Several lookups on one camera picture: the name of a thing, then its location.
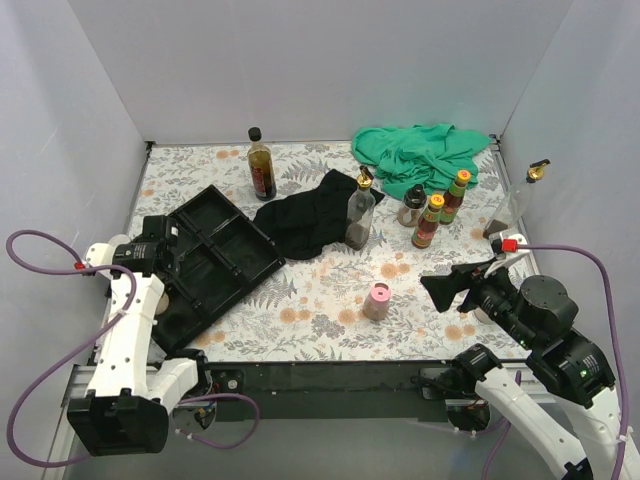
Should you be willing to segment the yellow cap spice bottle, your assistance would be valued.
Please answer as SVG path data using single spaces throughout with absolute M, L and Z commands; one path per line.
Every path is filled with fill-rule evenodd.
M 169 296 L 167 294 L 163 294 L 156 306 L 155 315 L 156 316 L 162 315 L 167 310 L 169 306 L 169 302 L 170 302 Z

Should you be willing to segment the pink cap spice bottle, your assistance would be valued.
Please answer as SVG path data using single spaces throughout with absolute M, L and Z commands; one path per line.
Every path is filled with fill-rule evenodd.
M 388 313 L 390 300 L 391 289 L 387 284 L 373 284 L 362 307 L 365 317 L 373 321 L 382 321 Z

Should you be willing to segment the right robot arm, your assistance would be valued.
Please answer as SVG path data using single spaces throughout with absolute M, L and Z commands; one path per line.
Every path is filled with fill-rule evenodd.
M 562 283 L 534 275 L 514 287 L 506 268 L 491 270 L 487 263 L 455 265 L 446 276 L 424 276 L 420 282 L 438 312 L 446 312 L 463 292 L 460 311 L 480 309 L 529 351 L 527 367 L 572 429 L 548 415 L 482 344 L 458 354 L 437 377 L 420 376 L 422 386 L 487 401 L 527 438 L 557 479 L 638 478 L 639 451 L 618 402 L 622 378 L 601 349 L 574 328 L 579 308 Z

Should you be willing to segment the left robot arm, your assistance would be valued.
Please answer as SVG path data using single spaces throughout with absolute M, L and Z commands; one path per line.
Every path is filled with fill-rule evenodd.
M 67 418 L 92 456 L 160 452 L 178 403 L 212 390 L 201 350 L 169 355 L 158 370 L 147 370 L 156 316 L 169 302 L 165 283 L 178 274 L 178 235 L 176 220 L 149 216 L 138 238 L 118 235 L 87 250 L 88 266 L 108 269 L 108 330 L 85 394 L 70 400 Z

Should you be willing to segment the blue label spice jar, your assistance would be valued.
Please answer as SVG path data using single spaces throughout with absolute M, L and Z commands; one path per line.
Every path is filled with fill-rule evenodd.
M 131 238 L 126 234 L 117 234 L 114 235 L 109 241 L 108 244 L 113 248 L 117 248 L 119 245 L 129 244 L 131 242 Z

